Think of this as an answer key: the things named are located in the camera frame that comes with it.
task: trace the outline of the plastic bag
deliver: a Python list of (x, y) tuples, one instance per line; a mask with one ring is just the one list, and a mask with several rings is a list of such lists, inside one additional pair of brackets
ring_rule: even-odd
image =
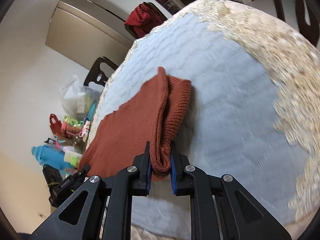
[(100, 92), (82, 85), (76, 75), (60, 90), (63, 109), (73, 118), (83, 120), (92, 105), (98, 99)]

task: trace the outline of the black metal bracket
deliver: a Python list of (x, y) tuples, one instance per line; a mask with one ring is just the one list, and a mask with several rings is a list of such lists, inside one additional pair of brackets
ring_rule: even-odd
[(189, 195), (191, 239), (291, 240), (284, 227), (231, 175), (207, 175), (171, 143), (171, 184)]
[[(132, 166), (115, 176), (91, 176), (31, 235), (30, 240), (129, 240), (132, 196), (147, 196), (151, 184), (149, 142)], [(171, 143), (171, 183), (189, 195), (192, 240), (291, 240), (281, 224), (231, 175), (207, 175), (189, 164)]]

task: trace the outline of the light blue blanket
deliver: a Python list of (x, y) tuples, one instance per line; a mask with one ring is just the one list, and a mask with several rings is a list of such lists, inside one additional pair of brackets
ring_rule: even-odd
[[(188, 14), (140, 41), (110, 84), (100, 119), (132, 98), (163, 66), (192, 82), (185, 120), (175, 139), (179, 153), (207, 174), (233, 175), (280, 223), (294, 221), (288, 201), (308, 153), (275, 131), (277, 87), (264, 67), (222, 33)], [(132, 223), (153, 233), (190, 239), (188, 197), (172, 195), (170, 178), (135, 197)]]

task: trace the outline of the blue water bottle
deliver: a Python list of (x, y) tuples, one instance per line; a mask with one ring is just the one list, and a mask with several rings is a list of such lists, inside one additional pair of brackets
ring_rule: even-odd
[(69, 169), (74, 169), (70, 163), (63, 160), (64, 153), (53, 147), (48, 147), (47, 145), (33, 147), (31, 152), (40, 165), (48, 164), (58, 169), (61, 174), (65, 174)]

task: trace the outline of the blue gripper pad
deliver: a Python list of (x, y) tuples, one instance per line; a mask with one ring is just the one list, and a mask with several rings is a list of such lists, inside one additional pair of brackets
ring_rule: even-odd
[(151, 167), (151, 162), (149, 160), (148, 169), (147, 169), (147, 181), (146, 181), (148, 195), (150, 193), (150, 188), (151, 188), (151, 176), (152, 176), (152, 167)]
[(172, 188), (173, 194), (175, 195), (177, 193), (177, 181), (176, 181), (176, 169), (174, 166), (172, 155), (170, 155), (170, 160), (171, 160), (171, 174), (170, 174), (171, 188)]

